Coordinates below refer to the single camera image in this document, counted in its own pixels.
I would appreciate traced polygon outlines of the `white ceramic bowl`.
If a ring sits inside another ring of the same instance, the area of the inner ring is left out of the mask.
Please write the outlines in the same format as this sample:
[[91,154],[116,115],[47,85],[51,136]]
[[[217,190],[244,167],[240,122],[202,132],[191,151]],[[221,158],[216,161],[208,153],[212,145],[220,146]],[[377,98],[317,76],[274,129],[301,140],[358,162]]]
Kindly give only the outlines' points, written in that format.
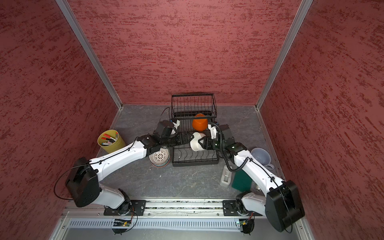
[[190,147],[194,152],[199,152],[204,150],[203,146],[200,144],[199,141],[203,140],[205,136],[206,135],[203,133],[199,133],[199,132],[193,133],[193,139],[190,141]]

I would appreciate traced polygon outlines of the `orange plastic bowl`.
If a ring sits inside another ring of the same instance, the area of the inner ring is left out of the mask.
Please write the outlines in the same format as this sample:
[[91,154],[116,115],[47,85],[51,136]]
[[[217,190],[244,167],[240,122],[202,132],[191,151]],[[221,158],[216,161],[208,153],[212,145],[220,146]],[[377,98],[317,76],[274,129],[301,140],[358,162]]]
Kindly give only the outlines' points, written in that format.
[[208,119],[203,114],[197,114],[192,121],[192,127],[198,132],[203,132],[208,127]]

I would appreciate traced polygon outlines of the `yellow-green pen cup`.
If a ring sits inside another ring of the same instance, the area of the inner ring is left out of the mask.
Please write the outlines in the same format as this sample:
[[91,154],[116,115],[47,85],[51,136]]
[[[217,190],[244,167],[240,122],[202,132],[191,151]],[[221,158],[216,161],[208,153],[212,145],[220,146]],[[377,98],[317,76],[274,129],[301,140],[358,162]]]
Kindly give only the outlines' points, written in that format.
[[126,146],[125,141],[116,130],[107,130],[98,137],[98,145],[108,154]]

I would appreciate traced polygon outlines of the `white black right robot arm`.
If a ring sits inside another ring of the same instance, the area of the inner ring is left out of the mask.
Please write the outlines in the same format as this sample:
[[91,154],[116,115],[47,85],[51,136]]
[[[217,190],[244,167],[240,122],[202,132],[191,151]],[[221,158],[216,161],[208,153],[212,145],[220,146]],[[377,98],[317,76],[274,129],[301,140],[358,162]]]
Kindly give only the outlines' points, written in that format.
[[244,171],[260,188],[262,196],[246,193],[239,199],[239,207],[267,217],[269,223],[283,232],[305,216],[297,185],[284,181],[260,162],[241,143],[236,142],[228,125],[209,123],[209,135],[194,133],[190,142],[193,151],[220,152],[230,172]]

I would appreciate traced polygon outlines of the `patterned bowl stack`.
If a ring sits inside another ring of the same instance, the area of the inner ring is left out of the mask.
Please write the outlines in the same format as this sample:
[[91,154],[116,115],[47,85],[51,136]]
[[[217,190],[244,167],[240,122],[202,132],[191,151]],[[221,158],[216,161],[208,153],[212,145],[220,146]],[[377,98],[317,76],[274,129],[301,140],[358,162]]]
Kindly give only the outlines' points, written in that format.
[[159,151],[149,155],[149,160],[153,166],[162,168],[170,161],[170,150],[168,148],[161,148]]

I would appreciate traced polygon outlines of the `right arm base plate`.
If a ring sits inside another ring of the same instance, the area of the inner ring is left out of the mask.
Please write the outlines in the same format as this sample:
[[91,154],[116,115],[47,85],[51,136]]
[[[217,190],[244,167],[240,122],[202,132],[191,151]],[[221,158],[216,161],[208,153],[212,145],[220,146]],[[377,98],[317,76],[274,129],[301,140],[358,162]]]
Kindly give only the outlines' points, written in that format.
[[263,216],[261,214],[246,210],[241,200],[224,200],[222,201],[222,204],[223,204],[224,216],[226,217],[228,216],[262,217]]

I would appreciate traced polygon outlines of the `red marker in cup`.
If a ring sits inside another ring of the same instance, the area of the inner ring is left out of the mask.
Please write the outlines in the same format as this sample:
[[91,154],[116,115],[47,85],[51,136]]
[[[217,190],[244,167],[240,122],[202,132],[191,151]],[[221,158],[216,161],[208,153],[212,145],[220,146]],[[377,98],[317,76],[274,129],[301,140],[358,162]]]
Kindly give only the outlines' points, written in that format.
[[106,140],[106,141],[113,142],[113,143],[116,141],[113,138],[102,138],[102,140]]

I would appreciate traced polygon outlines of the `translucent measuring cup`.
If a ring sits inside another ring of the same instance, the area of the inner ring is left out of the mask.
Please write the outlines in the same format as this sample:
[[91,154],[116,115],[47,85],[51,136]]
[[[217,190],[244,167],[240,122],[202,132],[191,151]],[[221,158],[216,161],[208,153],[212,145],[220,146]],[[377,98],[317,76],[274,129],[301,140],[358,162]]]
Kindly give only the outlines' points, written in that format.
[[266,150],[262,148],[254,148],[251,150],[251,155],[266,169],[270,171],[275,169],[275,166],[272,164],[272,158]]

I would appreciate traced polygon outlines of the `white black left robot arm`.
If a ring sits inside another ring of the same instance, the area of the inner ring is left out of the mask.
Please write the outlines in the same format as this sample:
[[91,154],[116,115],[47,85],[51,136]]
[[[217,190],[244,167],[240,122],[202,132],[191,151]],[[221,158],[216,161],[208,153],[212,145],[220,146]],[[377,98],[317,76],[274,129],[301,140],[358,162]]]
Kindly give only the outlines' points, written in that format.
[[189,132],[180,132],[180,121],[161,121],[151,135],[135,138],[126,147],[105,156],[87,160],[78,159],[68,171],[65,186],[76,207],[83,208],[91,204],[101,205],[114,210],[128,211],[131,200],[120,189],[112,189],[101,181],[113,172],[128,164],[146,157],[162,157],[162,150],[182,146],[194,138]]

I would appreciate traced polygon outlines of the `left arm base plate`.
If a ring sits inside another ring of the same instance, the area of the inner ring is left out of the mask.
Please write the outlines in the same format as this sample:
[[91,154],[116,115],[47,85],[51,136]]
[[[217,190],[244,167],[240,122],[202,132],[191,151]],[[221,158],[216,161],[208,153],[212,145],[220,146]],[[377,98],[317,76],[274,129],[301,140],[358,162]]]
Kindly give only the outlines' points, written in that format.
[[146,208],[146,200],[125,200],[117,209],[105,207],[104,216],[142,216]]

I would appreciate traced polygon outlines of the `green sponge pad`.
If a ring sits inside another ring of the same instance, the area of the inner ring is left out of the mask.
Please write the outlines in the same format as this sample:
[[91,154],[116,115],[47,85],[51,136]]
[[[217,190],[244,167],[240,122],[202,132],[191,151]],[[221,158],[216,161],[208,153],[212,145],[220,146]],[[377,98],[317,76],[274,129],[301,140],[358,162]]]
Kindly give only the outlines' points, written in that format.
[[236,172],[232,188],[240,192],[248,192],[251,190],[253,180],[251,177],[243,170]]

